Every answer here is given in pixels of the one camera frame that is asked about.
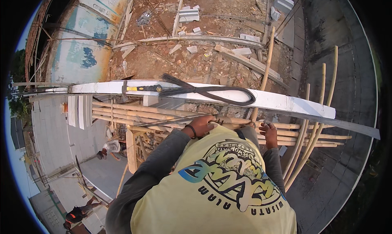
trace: black wristband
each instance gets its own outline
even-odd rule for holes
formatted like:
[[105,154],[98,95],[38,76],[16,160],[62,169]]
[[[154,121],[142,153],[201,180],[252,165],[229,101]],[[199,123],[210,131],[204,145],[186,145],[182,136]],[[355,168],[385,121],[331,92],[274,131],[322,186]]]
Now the black wristband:
[[195,129],[191,125],[189,125],[189,124],[186,124],[185,128],[186,127],[190,127],[192,129],[193,133],[194,133],[194,137],[191,137],[190,139],[195,139],[196,138],[196,131],[195,131]]

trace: tree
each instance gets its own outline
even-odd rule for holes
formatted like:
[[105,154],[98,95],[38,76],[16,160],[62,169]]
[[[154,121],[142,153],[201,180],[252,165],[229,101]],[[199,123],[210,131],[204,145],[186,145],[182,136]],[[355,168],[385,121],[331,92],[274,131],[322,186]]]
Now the tree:
[[[26,82],[25,75],[25,50],[18,50],[15,52],[14,59],[11,63],[10,79],[7,88],[8,104],[11,111],[11,115],[17,115],[19,119],[28,115],[28,101],[24,97],[14,97],[11,95],[12,81],[15,83]],[[25,86],[19,86],[18,89],[22,92]]]

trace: construction worker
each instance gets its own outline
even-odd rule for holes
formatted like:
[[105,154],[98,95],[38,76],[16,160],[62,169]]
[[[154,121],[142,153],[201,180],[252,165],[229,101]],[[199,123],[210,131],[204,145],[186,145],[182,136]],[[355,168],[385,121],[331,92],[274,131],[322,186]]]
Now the construction worker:
[[112,157],[114,157],[117,161],[121,161],[120,158],[116,157],[115,152],[119,152],[121,150],[125,150],[127,148],[127,144],[125,140],[118,140],[118,139],[112,139],[109,141],[106,141],[104,144],[104,147],[102,150],[100,150],[97,153],[98,159],[106,160],[107,154],[111,154]]
[[297,233],[275,126],[259,128],[268,149],[262,157],[254,127],[233,131],[215,120],[195,118],[161,142],[111,203],[108,234]]
[[98,207],[100,205],[105,205],[103,202],[93,203],[93,201],[97,201],[97,198],[92,197],[85,206],[82,207],[74,207],[71,212],[66,214],[66,221],[64,223],[64,228],[67,230],[71,229],[71,224],[75,224],[81,222],[81,220],[86,217],[87,213],[91,211],[93,208]]

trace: dirt ground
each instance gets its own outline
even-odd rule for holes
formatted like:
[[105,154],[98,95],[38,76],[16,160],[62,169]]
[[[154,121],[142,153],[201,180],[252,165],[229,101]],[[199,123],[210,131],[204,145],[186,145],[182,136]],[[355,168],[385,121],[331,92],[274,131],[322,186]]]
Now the dirt ground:
[[[257,8],[254,0],[184,0],[183,6],[200,6],[200,15],[202,14],[231,14],[235,16],[248,17],[251,19],[265,20],[267,10],[267,0],[257,0],[262,6],[263,15]],[[176,8],[179,0],[150,0],[156,8],[157,13],[162,18],[164,24],[171,32],[176,15]],[[124,40],[144,39],[141,27],[137,26],[136,20],[147,10],[142,0],[134,0],[132,8],[132,17],[130,19],[128,30]],[[186,32],[192,32],[193,28],[200,27],[202,31],[210,31],[215,35],[239,37],[240,33],[255,35],[263,38],[263,33],[258,32],[245,25],[245,21],[237,19],[218,19],[216,17],[200,17],[200,21],[184,23]],[[166,36],[164,30],[158,24],[154,17],[150,22],[144,25],[146,38]],[[259,89],[262,81],[261,77],[257,78],[247,67],[229,58],[223,57],[222,62],[218,62],[218,52],[214,50],[216,43],[202,41],[169,41],[149,43],[145,47],[137,46],[125,59],[122,59],[124,52],[120,48],[114,49],[109,64],[107,81],[119,80],[134,75],[134,79],[159,78],[163,73],[174,75],[180,79],[194,82],[203,82],[209,84],[220,84],[221,77],[228,77],[228,86],[241,86],[244,88]],[[181,44],[182,48],[169,55],[169,51],[176,44]],[[234,49],[244,46],[233,45],[229,43],[218,43],[225,48]],[[198,46],[198,52],[189,53],[186,49],[188,46]],[[162,59],[149,49],[158,52],[167,58]],[[248,57],[257,59],[254,49]],[[263,50],[263,56],[266,56],[268,50]],[[292,50],[284,44],[276,42],[272,52],[271,69],[279,73],[284,82],[288,84],[290,78],[290,59]],[[123,67],[123,61],[127,62],[126,68]],[[286,94],[286,90],[272,80],[268,80],[266,91],[279,94]]]

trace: dark long sleeve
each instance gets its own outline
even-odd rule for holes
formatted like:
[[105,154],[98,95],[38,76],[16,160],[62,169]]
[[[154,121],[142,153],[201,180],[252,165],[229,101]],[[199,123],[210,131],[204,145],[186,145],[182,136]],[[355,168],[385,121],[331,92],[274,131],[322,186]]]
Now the dark long sleeve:
[[106,213],[106,233],[131,233],[130,219],[136,202],[170,173],[189,141],[190,138],[187,134],[173,130],[151,152],[135,174],[124,184],[121,193],[111,202]]
[[283,181],[282,168],[279,160],[279,149],[272,148],[267,150],[264,153],[263,159],[265,163],[265,173],[277,185],[283,196],[286,197],[285,183]]

